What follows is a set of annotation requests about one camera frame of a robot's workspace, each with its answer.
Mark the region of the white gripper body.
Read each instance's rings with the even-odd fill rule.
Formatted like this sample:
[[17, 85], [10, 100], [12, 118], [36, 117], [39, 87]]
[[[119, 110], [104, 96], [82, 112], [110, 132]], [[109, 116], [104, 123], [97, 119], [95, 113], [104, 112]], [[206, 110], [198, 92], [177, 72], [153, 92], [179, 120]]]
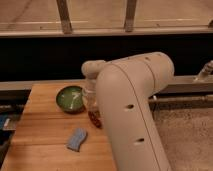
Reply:
[[87, 110], [91, 112], [98, 111], [95, 89], [89, 89], [88, 87], [84, 87], [82, 90], [82, 94], [83, 102], [85, 103]]

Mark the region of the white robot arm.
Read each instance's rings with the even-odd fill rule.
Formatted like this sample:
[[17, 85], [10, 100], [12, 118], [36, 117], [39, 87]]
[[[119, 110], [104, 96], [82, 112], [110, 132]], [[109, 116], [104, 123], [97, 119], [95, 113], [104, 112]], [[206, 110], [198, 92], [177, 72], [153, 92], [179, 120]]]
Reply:
[[117, 171], [172, 171], [148, 99], [174, 78], [162, 52], [86, 61], [85, 96], [95, 96]]

